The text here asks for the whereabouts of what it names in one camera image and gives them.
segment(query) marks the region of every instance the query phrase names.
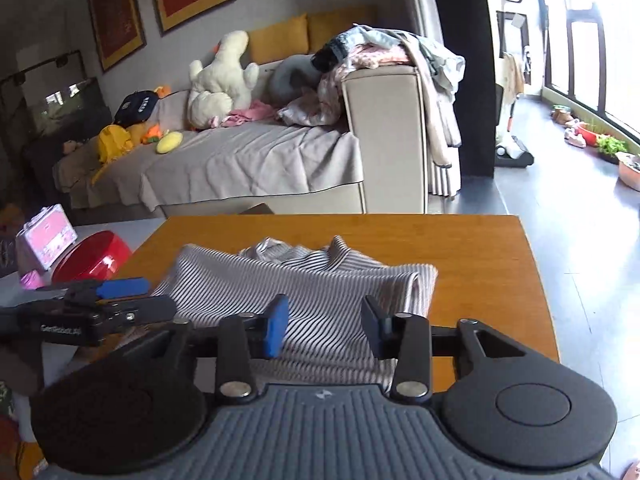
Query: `yellow plush toy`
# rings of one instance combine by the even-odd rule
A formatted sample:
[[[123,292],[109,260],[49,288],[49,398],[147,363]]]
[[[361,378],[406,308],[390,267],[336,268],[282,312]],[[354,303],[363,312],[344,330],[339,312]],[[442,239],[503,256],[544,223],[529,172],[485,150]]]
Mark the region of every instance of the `yellow plush toy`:
[[[174,150],[182,142],[182,134],[180,132],[165,133],[162,139],[156,145],[156,153],[169,153]]]
[[[126,130],[130,133],[131,142],[133,142],[133,147],[135,148],[136,146],[140,145],[141,139],[146,135],[149,127],[146,125],[146,123],[138,123],[132,124],[129,128],[126,128]]]
[[[105,126],[98,135],[98,156],[102,167],[92,176],[91,183],[95,184],[109,164],[131,150],[133,150],[133,142],[127,130],[117,124]]]

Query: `pink clothing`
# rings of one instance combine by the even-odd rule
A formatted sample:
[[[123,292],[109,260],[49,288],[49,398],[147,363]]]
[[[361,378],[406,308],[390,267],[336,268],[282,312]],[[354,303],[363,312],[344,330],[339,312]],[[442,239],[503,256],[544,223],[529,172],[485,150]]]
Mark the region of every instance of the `pink clothing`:
[[[251,121],[260,121],[263,119],[271,119],[275,116],[275,110],[268,104],[256,99],[252,101],[247,110],[231,110],[229,115],[222,121],[223,128],[229,126],[239,126],[243,123]]]
[[[361,68],[377,68],[385,65],[409,64],[409,57],[402,47],[383,48],[372,44],[358,45],[351,49],[346,59],[330,72],[322,74],[318,90],[306,90],[302,97],[294,99],[278,111],[285,124],[320,126],[334,124],[342,114],[342,81],[351,72]]]
[[[35,288],[40,288],[41,286],[45,286],[46,283],[43,281],[42,276],[39,275],[37,270],[31,270],[27,272],[23,277],[20,278],[20,284],[22,288],[26,288],[27,290],[33,290]]]

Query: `orange tabletop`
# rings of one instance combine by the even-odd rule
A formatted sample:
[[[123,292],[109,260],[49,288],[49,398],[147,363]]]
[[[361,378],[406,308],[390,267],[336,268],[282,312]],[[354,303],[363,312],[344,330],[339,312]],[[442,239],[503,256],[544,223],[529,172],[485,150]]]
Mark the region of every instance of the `orange tabletop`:
[[[178,216],[162,224],[117,277],[144,276],[155,285],[185,244],[237,253],[272,237],[318,249],[335,235],[390,266],[433,264],[438,279],[428,315],[432,324],[479,319],[558,361],[540,277],[515,216]],[[436,391],[449,387],[451,359],[434,359],[433,379]]]

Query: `black bag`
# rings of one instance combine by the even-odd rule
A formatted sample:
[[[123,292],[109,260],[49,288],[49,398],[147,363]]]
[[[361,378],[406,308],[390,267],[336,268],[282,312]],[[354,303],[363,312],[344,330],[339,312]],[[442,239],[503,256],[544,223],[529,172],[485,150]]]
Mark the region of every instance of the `black bag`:
[[[152,90],[143,90],[128,95],[118,108],[113,124],[129,128],[132,124],[145,122],[158,102],[158,94]]]

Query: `potted plant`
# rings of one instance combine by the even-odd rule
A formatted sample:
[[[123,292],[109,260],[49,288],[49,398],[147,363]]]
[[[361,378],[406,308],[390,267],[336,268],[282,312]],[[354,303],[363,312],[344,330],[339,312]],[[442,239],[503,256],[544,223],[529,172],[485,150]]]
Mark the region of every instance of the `potted plant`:
[[[581,134],[584,142],[587,143],[587,146],[598,145],[598,133],[594,131],[596,130],[596,128],[593,126],[593,124],[587,124],[581,121],[577,123],[574,128],[577,134]]]
[[[629,151],[624,140],[619,140],[611,136],[598,136],[597,146],[600,158],[611,164],[617,164],[619,162],[616,157],[617,152],[628,153]]]

